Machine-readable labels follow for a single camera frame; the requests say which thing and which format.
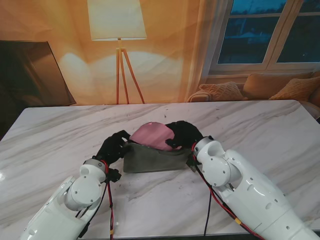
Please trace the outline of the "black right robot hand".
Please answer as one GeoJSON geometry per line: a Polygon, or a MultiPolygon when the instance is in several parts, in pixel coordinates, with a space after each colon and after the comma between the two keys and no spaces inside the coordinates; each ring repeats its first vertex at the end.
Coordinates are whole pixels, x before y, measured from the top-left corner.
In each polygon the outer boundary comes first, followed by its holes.
{"type": "Polygon", "coordinates": [[[168,138],[165,143],[173,149],[178,147],[191,149],[194,143],[204,138],[196,126],[184,120],[171,122],[166,126],[173,131],[174,137],[168,138]]]}

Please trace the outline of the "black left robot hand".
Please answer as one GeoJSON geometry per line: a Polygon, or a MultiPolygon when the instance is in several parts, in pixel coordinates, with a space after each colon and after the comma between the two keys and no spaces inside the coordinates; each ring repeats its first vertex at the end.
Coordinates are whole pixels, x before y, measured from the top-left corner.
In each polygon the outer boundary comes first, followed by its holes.
{"type": "Polygon", "coordinates": [[[111,165],[122,159],[126,153],[131,149],[126,142],[130,139],[130,134],[125,130],[114,133],[112,136],[109,136],[104,140],[102,146],[93,159],[104,161],[108,165],[111,165]]]}

